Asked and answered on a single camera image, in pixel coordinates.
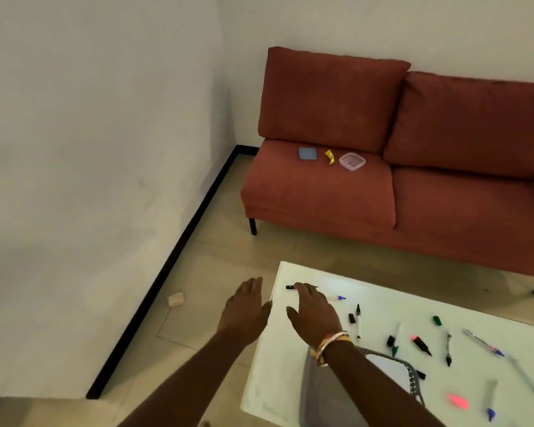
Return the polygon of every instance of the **pink marker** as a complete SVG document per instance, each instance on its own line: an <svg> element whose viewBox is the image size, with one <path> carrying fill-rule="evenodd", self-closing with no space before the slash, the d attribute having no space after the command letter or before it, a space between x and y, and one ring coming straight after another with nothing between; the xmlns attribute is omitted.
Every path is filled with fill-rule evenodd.
<svg viewBox="0 0 534 427"><path fill-rule="evenodd" d="M469 409L469 402L466 398L458 396L456 394L449 394L449 401L453 403L457 408Z"/></svg>

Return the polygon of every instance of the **right hand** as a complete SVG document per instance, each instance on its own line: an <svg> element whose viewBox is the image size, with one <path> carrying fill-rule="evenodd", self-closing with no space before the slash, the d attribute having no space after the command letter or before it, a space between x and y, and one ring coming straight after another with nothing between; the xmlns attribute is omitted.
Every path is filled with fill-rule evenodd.
<svg viewBox="0 0 534 427"><path fill-rule="evenodd" d="M342 331L340 319L334 307L316 287L308 283L295 283L295 289L299 294L299 312L287 307L287 316L299 337L316 349L328 334Z"/></svg>

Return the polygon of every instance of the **bangle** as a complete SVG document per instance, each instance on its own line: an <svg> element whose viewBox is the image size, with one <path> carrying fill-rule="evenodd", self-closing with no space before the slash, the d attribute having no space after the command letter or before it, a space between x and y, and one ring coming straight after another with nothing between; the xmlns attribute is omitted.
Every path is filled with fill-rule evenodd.
<svg viewBox="0 0 534 427"><path fill-rule="evenodd" d="M348 333L346 331L340 331L340 332L337 332L336 334L329 334L318 345L318 349L316 352L313 351L312 349L310 350L310 356L312 356L315 359L315 361L317 362L317 365L321 367L326 367L328 366L328 364L325 363L325 359L322 356L322 352L325 351L325 349L328 347L330 343L340 342L340 341L352 343L352 340L350 340L350 337L348 336Z"/></svg>

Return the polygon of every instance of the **clear plastic container lid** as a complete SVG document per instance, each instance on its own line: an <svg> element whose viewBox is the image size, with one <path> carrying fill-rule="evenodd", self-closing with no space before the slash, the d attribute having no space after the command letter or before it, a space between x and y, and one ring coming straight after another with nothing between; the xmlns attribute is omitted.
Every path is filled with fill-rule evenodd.
<svg viewBox="0 0 534 427"><path fill-rule="evenodd" d="M366 163L366 159L358 156L355 152L344 154L340 158L340 164L349 171L355 171Z"/></svg>

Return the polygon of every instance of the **sofa cushion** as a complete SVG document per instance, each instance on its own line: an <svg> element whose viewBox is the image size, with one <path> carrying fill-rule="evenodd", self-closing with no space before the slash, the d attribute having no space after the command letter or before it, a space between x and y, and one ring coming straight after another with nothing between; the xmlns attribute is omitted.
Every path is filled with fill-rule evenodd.
<svg viewBox="0 0 534 427"><path fill-rule="evenodd" d="M534 181L395 168L397 229L454 250L518 262L534 256Z"/></svg>
<svg viewBox="0 0 534 427"><path fill-rule="evenodd" d="M410 64L269 49L259 135L379 153Z"/></svg>
<svg viewBox="0 0 534 427"><path fill-rule="evenodd" d="M330 223L393 228L392 172L381 157L364 153L366 164L351 172L338 163L351 150L332 149L336 163L328 165L325 147L316 147L318 160L299 160L298 148L304 145L263 142L241 189L244 206Z"/></svg>
<svg viewBox="0 0 534 427"><path fill-rule="evenodd" d="M534 177L534 84L412 72L384 159Z"/></svg>

